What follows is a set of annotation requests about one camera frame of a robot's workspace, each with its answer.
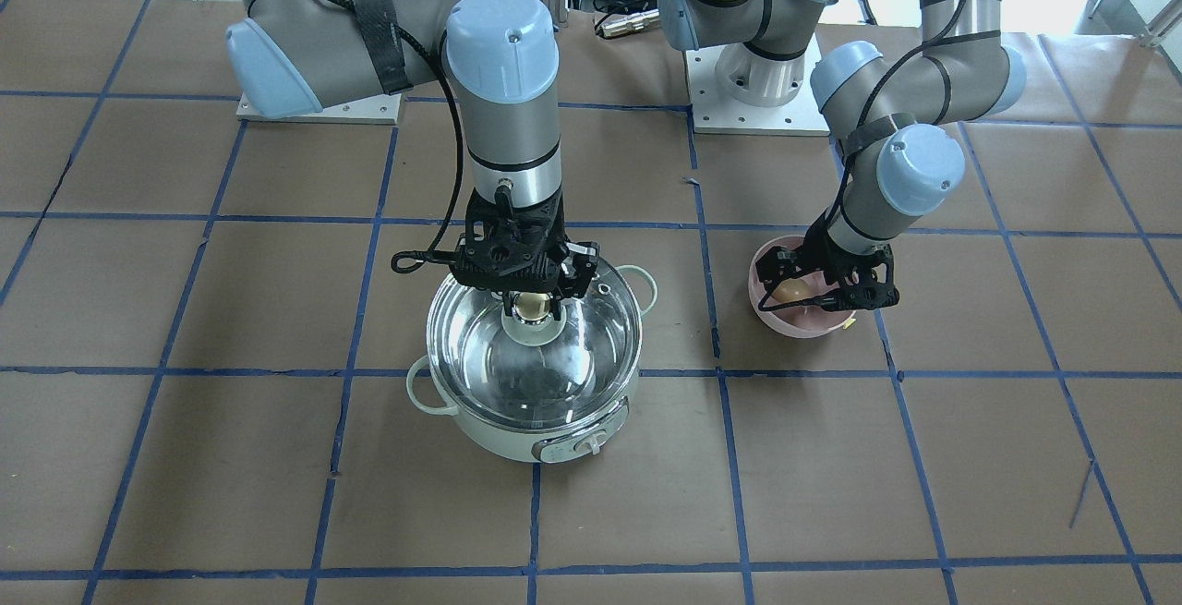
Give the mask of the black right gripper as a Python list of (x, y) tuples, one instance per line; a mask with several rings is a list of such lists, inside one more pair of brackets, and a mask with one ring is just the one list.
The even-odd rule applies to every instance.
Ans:
[(597, 268), (597, 243), (574, 243), (565, 232), (564, 191), (528, 208), (512, 204), (512, 191), (492, 201), (472, 191), (465, 238), (449, 260), (460, 284), (499, 292), (505, 315), (517, 292), (552, 295), (552, 318), (566, 321), (587, 292)]

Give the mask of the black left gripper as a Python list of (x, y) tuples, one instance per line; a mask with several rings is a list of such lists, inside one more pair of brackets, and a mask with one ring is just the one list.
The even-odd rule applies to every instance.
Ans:
[(873, 246), (870, 254), (851, 254), (829, 235), (826, 217), (818, 217), (794, 254), (788, 248), (769, 248), (756, 256), (756, 281), (764, 286), (764, 294), (756, 298), (756, 310), (792, 305), (777, 305), (771, 292), (786, 278), (793, 278), (795, 265), (801, 277), (821, 272), (825, 282), (838, 284), (837, 288), (816, 299), (816, 306), (830, 313), (886, 308), (900, 302), (900, 291), (894, 284), (891, 246)]

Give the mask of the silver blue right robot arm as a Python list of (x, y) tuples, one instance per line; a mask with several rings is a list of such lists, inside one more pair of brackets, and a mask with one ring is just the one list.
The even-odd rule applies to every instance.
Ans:
[(392, 256), (392, 271), (444, 264), (459, 284), (515, 302), (548, 300), (564, 318), (587, 293), (596, 243), (564, 229), (559, 48), (540, 0), (242, 0), (225, 33), (246, 100), (265, 118), (322, 113), (436, 82), (457, 163), (470, 164), (465, 238), (454, 251)]

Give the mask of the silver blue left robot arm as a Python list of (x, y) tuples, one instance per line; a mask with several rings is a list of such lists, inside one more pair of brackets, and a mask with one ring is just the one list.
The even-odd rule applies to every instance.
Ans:
[[(790, 74), (830, 0), (657, 0), (678, 51), (722, 48), (717, 83), (742, 103), (792, 99)], [(939, 208), (965, 176), (962, 147), (943, 125), (1012, 108), (1026, 67), (1000, 40), (1001, 0), (918, 0), (922, 39), (896, 61), (871, 43), (845, 43), (816, 61), (810, 87), (842, 154), (830, 208), (795, 248), (777, 246), (753, 268), (760, 313), (900, 302), (891, 239)]]

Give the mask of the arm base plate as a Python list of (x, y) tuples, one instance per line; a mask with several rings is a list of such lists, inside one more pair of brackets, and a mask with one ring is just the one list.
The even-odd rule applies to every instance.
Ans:
[(330, 105), (317, 113), (304, 113), (282, 118), (269, 118), (254, 108), (246, 95), (241, 96), (236, 115), (243, 121), (271, 122), (272, 124), (351, 124), (396, 126), (402, 110), (402, 95), (375, 95), (366, 99)]
[(686, 53), (694, 126), (700, 134), (827, 137), (810, 78), (821, 58), (816, 39), (803, 56), (771, 61), (742, 44)]

